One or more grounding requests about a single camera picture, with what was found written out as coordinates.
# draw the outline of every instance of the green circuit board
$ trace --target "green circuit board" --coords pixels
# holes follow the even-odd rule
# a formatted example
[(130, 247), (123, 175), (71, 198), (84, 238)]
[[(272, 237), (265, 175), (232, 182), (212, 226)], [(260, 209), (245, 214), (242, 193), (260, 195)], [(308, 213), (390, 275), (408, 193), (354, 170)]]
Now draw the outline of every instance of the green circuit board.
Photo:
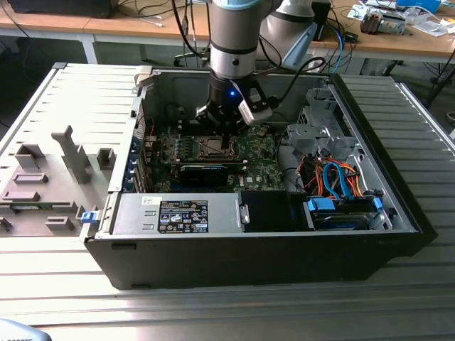
[[(239, 190), (284, 190), (274, 159), (274, 134), (255, 126), (231, 139), (229, 150), (220, 150), (214, 136), (182, 136), (172, 129), (157, 131), (157, 144), (149, 164), (155, 193), (233, 193)], [(185, 165), (222, 166), (223, 186), (186, 188), (179, 182)]]

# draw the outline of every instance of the motherboard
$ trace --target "motherboard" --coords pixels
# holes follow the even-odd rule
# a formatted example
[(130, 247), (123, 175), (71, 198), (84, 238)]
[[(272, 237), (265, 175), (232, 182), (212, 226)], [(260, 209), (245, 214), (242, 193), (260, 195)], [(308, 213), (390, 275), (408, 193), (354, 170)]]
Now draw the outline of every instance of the motherboard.
[(146, 144), (152, 192), (284, 190), (276, 136), (267, 125), (255, 126), (223, 148), (219, 136), (185, 134), (181, 126), (158, 128)]

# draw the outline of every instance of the warning label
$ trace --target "warning label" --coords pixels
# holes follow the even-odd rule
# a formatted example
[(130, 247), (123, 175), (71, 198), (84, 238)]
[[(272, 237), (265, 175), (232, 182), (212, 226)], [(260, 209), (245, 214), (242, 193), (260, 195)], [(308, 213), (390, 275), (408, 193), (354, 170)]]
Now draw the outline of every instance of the warning label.
[(207, 233), (207, 201), (161, 201), (159, 225), (160, 233)]

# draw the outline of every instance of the wooden desk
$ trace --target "wooden desk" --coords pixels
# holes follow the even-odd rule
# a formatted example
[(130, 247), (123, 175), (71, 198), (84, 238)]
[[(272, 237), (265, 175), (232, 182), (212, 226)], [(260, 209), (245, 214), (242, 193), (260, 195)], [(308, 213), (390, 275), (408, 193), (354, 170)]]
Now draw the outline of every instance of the wooden desk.
[[(71, 32), (71, 33), (84, 33), (84, 27), (90, 20), (86, 16), (54, 16), (51, 14), (20, 14), (15, 13), (7, 0), (0, 0), (4, 2), (5, 9), (8, 11), (10, 17), (23, 30), (34, 31), (55, 31), (55, 32)], [(18, 30), (17, 26), (11, 21), (10, 18), (4, 13), (0, 6), (0, 28), (11, 28)]]
[[(152, 45), (181, 45), (182, 40), (175, 18), (172, 12), (163, 15), (163, 20), (149, 20), (162, 23), (158, 27), (147, 23), (140, 18), (124, 16), (120, 12), (111, 19), (86, 18), (80, 16), (54, 16), (47, 14), (18, 14), (14, 13), (3, 0), (8, 13), (21, 27), (34, 38), (53, 38), (78, 40), (83, 44), (87, 61), (97, 63), (94, 43), (136, 43)], [(455, 48), (453, 36), (444, 35), (435, 38), (429, 34), (420, 32), (408, 26), (406, 34), (396, 36), (386, 33), (366, 35), (360, 32), (360, 21), (348, 19), (344, 16), (356, 0), (333, 0), (335, 12), (340, 22), (348, 27), (348, 31), (358, 34), (358, 44), (353, 55), (361, 58), (378, 58), (386, 60), (413, 60), (434, 63), (445, 63)], [(138, 6), (147, 4), (159, 4), (161, 0), (137, 0)], [(144, 14), (156, 13), (170, 9), (169, 5), (147, 9)], [(136, 15), (133, 3), (122, 6), (125, 13)], [(204, 5), (195, 5), (196, 35), (199, 43), (205, 45), (208, 42), (208, 24)], [(455, 10), (443, 7), (438, 15), (455, 15)], [(23, 36), (14, 23), (5, 15), (0, 8), (0, 36)], [(311, 44), (311, 52), (317, 55), (331, 53), (337, 47), (333, 34), (327, 30), (325, 39)]]
[[(354, 0), (334, 0), (335, 12), (338, 20), (347, 27), (350, 31), (358, 35), (358, 44), (355, 47), (357, 53), (374, 53), (381, 55), (407, 55), (408, 59), (412, 56), (423, 58), (428, 57), (450, 57), (455, 48), (454, 37), (449, 35), (435, 38), (429, 34), (423, 33), (412, 26), (407, 26), (403, 36), (380, 33), (377, 35), (368, 35), (360, 31), (360, 21), (346, 18), (349, 13), (349, 8), (356, 4)], [(455, 9), (448, 9), (443, 6), (437, 13), (438, 16), (455, 16)], [(333, 14), (329, 14), (329, 18), (334, 18)], [(327, 47), (334, 49), (337, 47), (337, 42), (330, 38), (330, 31), (326, 32)]]
[[(159, 4), (161, 0), (143, 0), (138, 1), (139, 7), (147, 4)], [(177, 2), (177, 6), (181, 6), (182, 1)], [(150, 13), (158, 13), (171, 9), (171, 5), (161, 6), (145, 10), (143, 15)], [(122, 6), (122, 11), (131, 15), (137, 16), (134, 9), (133, 3)], [(208, 41), (208, 22), (207, 12), (205, 5), (195, 4), (193, 6), (194, 21), (196, 26), (196, 37), (198, 40)], [(179, 11), (181, 17), (183, 17), (183, 10)], [(140, 18), (130, 18), (124, 16), (120, 12), (116, 12), (110, 19), (97, 19), (91, 18), (87, 25), (85, 25), (84, 31), (91, 34), (107, 34), (107, 35), (118, 35), (118, 36), (136, 36), (136, 37), (154, 37), (154, 38), (170, 38), (181, 40), (181, 35), (177, 27), (176, 20), (173, 12), (170, 11), (162, 15), (163, 20), (155, 18), (148, 18), (147, 20), (162, 23), (163, 27), (155, 26), (152, 23), (141, 20)], [(190, 11), (188, 10), (188, 20), (191, 22)]]

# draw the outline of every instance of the open computer chassis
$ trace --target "open computer chassis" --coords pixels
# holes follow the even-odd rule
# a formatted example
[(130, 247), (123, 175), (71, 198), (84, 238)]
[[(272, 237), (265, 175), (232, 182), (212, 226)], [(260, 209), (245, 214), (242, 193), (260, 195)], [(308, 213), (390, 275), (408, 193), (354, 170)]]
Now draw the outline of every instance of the open computer chassis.
[[(302, 76), (273, 122), (220, 151), (216, 136), (195, 132), (191, 123), (207, 79), (203, 71), (154, 70), (137, 90), (130, 138), (117, 155), (100, 222), (82, 231), (114, 287), (362, 280), (436, 238), (358, 103), (359, 96), (403, 99), (392, 80), (377, 92), (362, 85), (365, 78)], [(280, 93), (289, 81), (270, 75), (263, 87)], [(354, 198), (366, 203), (361, 214), (350, 211), (346, 197), (327, 207), (331, 199), (320, 201), (305, 183), (289, 180), (302, 159), (324, 156), (362, 176)], [(191, 167), (207, 173), (183, 175)]]

